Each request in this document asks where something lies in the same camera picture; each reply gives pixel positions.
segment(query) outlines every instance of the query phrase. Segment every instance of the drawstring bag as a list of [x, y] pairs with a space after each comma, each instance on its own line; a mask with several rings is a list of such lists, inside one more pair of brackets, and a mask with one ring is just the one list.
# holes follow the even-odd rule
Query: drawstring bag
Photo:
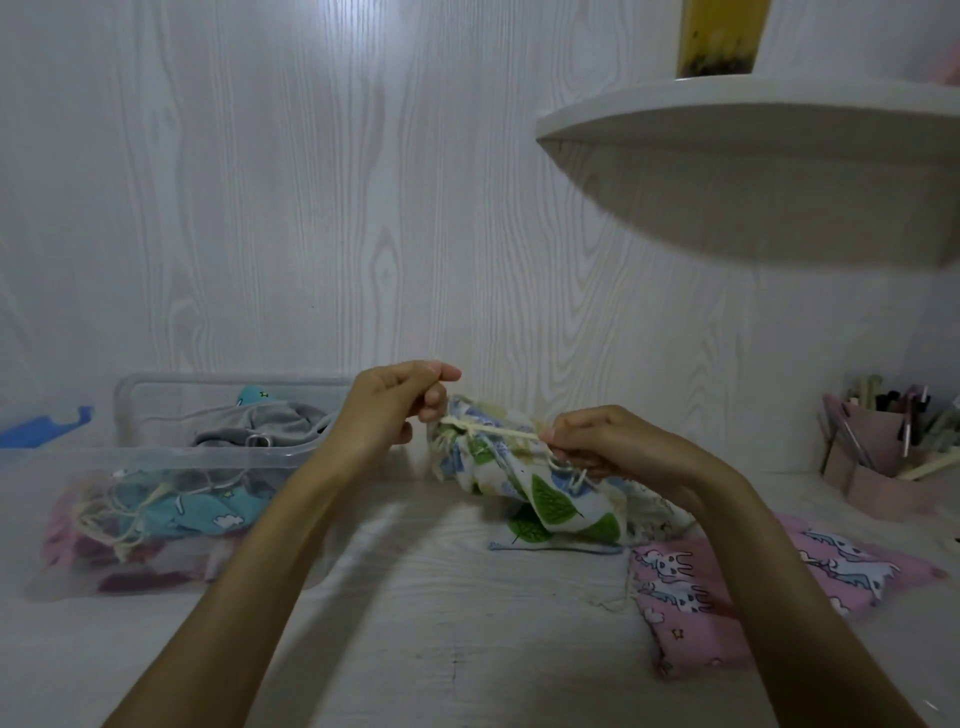
[[428, 430], [440, 480], [517, 501], [491, 549], [619, 553], [624, 546], [678, 538], [693, 524], [686, 511], [633, 480], [593, 480], [560, 462], [537, 434], [544, 427], [499, 405], [454, 396]]

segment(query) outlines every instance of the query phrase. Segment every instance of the pink pen holder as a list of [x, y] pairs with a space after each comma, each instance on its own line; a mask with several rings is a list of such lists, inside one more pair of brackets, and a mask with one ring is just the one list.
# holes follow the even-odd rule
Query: pink pen holder
[[[855, 404], [846, 405], [850, 426], [860, 445], [870, 454], [876, 471], [857, 463], [856, 453], [846, 438], [837, 434], [830, 446], [824, 480], [840, 490], [847, 503], [882, 521], [902, 521], [911, 513], [926, 513], [941, 499], [944, 489], [956, 475], [943, 471], [923, 480], [898, 480], [903, 467], [900, 456], [903, 442], [897, 439], [903, 415], [877, 412]], [[925, 460], [914, 455], [911, 465]]]

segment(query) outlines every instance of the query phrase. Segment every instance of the blue fabric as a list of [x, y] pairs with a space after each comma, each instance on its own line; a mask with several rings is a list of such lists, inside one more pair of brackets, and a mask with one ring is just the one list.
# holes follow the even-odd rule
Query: blue fabric
[[[113, 496], [128, 511], [135, 511], [164, 481], [174, 482], [182, 472], [131, 473], [118, 483]], [[252, 482], [260, 483], [252, 487]], [[188, 536], [222, 536], [249, 528], [270, 504], [276, 489], [262, 479], [242, 475], [236, 485], [201, 493], [171, 492], [149, 503], [140, 515], [138, 531], [150, 539]], [[117, 518], [117, 533], [125, 533], [133, 517]]]
[[237, 406], [245, 407], [248, 404], [260, 404], [265, 401], [275, 400], [259, 384], [248, 384], [240, 390], [240, 395], [237, 397]]

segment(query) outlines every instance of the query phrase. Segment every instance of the wall shelf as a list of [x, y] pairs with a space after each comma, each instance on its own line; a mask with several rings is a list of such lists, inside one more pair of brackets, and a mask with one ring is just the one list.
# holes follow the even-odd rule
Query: wall shelf
[[537, 120], [537, 139], [960, 164], [960, 88], [713, 76], [586, 99]]

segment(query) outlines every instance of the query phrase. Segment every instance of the transparent plastic container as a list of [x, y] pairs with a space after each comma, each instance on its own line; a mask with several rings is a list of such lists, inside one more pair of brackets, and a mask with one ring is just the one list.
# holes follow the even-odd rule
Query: transparent plastic container
[[[70, 498], [64, 494], [89, 489], [91, 484], [116, 483], [125, 473], [175, 483], [188, 478], [200, 483], [201, 490], [207, 478], [217, 483], [236, 478], [257, 487], [280, 487], [323, 440], [329, 425], [319, 438], [289, 448], [190, 447], [203, 418], [235, 407], [238, 393], [250, 384], [262, 387], [274, 400], [310, 404], [335, 414], [351, 382], [341, 377], [263, 375], [106, 376], [53, 397], [0, 410], [3, 433], [36, 418], [49, 417], [54, 428], [75, 423], [88, 411], [84, 408], [92, 408], [87, 424], [35, 449], [0, 449], [0, 596], [50, 600], [154, 589], [196, 591], [215, 578], [210, 554], [199, 551], [214, 551], [222, 566], [251, 523], [230, 533], [229, 543], [217, 543], [220, 537], [211, 539], [209, 548], [195, 541], [191, 549], [185, 547], [185, 539], [180, 540], [177, 548], [170, 549], [171, 553], [177, 552], [176, 558], [167, 559], [164, 567], [174, 569], [169, 573], [180, 573], [180, 578], [147, 578], [144, 588], [105, 590], [104, 577], [113, 579], [114, 585], [117, 578], [134, 584], [136, 580], [128, 575], [149, 576], [152, 562], [52, 566], [45, 550], [49, 551], [55, 513], [62, 519], [72, 518]], [[348, 535], [344, 529], [330, 530], [308, 585], [317, 583], [329, 571], [346, 546]], [[193, 566], [176, 571], [178, 563]]]

